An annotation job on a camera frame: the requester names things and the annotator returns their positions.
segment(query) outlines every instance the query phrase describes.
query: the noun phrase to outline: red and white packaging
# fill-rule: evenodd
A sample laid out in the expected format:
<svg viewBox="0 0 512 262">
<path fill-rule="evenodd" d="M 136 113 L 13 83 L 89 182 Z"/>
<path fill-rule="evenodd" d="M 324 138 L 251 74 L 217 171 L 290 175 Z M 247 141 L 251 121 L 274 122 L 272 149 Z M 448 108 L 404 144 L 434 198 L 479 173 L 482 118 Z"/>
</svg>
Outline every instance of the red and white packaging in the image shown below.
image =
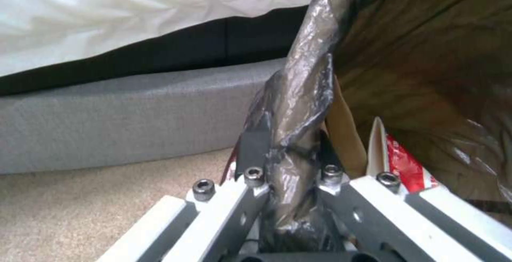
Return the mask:
<svg viewBox="0 0 512 262">
<path fill-rule="evenodd" d="M 379 117 L 373 121 L 368 145 L 366 175 L 391 172 L 402 181 L 399 194 L 417 192 L 440 183 L 392 136 L 386 133 Z"/>
</svg>

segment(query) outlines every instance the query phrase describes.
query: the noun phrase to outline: plastic bag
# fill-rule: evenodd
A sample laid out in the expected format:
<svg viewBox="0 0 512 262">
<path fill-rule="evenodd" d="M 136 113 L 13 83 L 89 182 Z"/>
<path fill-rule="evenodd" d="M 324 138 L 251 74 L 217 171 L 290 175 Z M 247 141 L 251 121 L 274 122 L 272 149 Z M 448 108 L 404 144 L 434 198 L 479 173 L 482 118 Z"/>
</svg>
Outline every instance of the plastic bag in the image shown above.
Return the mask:
<svg viewBox="0 0 512 262">
<path fill-rule="evenodd" d="M 335 51 L 363 141 L 380 116 L 452 192 L 509 214 L 510 9 L 512 0 L 374 0 Z"/>
<path fill-rule="evenodd" d="M 270 133 L 265 169 L 273 191 L 262 219 L 264 252 L 342 249 L 313 186 L 321 163 L 319 126 L 333 100 L 331 51 L 348 31 L 360 1 L 312 0 L 284 69 L 251 106 L 242 135 Z"/>
</svg>

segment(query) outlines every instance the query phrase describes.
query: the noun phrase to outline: brown plastic bag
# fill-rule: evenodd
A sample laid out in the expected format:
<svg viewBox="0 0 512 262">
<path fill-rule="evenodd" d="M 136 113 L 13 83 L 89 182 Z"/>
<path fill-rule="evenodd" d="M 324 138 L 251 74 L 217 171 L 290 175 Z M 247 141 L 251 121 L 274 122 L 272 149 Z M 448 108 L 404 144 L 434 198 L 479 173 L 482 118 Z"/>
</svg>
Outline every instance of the brown plastic bag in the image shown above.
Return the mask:
<svg viewBox="0 0 512 262">
<path fill-rule="evenodd" d="M 374 0 L 334 56 L 363 142 L 380 116 L 455 194 L 510 213 L 512 0 Z"/>
</svg>

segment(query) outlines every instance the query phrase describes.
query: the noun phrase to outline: bolt hole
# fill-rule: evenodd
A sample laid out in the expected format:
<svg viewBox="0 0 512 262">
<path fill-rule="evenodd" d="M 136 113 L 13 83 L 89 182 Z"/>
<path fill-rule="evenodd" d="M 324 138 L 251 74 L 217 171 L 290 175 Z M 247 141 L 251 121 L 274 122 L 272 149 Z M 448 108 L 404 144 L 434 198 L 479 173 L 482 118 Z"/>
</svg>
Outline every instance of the bolt hole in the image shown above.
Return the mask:
<svg viewBox="0 0 512 262">
<path fill-rule="evenodd" d="M 248 173 L 249 173 L 249 175 L 258 175 L 258 174 L 260 174 L 260 170 L 259 169 L 249 169 Z"/>
<path fill-rule="evenodd" d="M 335 166 L 335 165 L 332 165 L 332 164 L 329 164 L 325 167 L 325 171 L 327 173 L 337 173 L 339 170 L 338 170 L 338 166 Z"/>
<path fill-rule="evenodd" d="M 362 211 L 359 209 L 359 208 L 354 208 L 354 212 L 353 212 L 353 215 L 354 215 L 354 219 L 358 222 L 358 223 L 362 223 Z"/>
<path fill-rule="evenodd" d="M 382 173 L 379 178 L 383 181 L 383 182 L 389 182 L 389 183 L 394 183 L 394 182 L 397 182 L 398 179 L 395 175 L 391 174 L 391 173 Z"/>
<path fill-rule="evenodd" d="M 208 187 L 210 186 L 210 183 L 208 181 L 200 181 L 198 184 L 197 184 L 197 187 L 199 189 L 207 189 Z"/>
<path fill-rule="evenodd" d="M 240 216 L 240 225 L 244 226 L 245 222 L 247 222 L 247 215 L 244 212 L 244 213 L 242 213 L 242 216 Z"/>
</svg>

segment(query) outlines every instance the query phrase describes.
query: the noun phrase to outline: hex bolt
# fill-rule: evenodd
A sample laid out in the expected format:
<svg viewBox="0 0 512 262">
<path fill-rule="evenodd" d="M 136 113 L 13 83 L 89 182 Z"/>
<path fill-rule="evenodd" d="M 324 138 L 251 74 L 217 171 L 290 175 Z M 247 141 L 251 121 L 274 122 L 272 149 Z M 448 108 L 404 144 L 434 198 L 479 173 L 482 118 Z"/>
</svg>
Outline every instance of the hex bolt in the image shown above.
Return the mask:
<svg viewBox="0 0 512 262">
<path fill-rule="evenodd" d="M 400 178 L 391 172 L 381 172 L 377 174 L 377 181 L 393 193 L 398 193 L 400 188 Z"/>
<path fill-rule="evenodd" d="M 197 201 L 206 202 L 214 196 L 215 184 L 210 179 L 197 180 L 192 186 L 192 192 Z"/>
<path fill-rule="evenodd" d="M 343 171 L 339 166 L 329 164 L 322 168 L 322 181 L 327 184 L 338 184 L 342 182 Z"/>
<path fill-rule="evenodd" d="M 261 167 L 249 167 L 244 172 L 245 184 L 251 188 L 265 183 L 265 173 Z"/>
</svg>

